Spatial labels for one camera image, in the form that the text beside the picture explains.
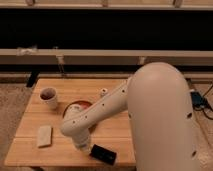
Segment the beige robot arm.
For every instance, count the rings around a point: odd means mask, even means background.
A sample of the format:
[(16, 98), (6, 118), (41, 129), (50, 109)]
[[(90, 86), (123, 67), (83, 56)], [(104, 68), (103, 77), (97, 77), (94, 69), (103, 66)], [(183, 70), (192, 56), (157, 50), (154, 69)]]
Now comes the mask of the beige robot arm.
[(67, 112), (61, 133), (80, 147), (89, 128), (127, 111), (137, 171), (201, 171), (190, 89), (174, 66), (154, 62), (81, 112)]

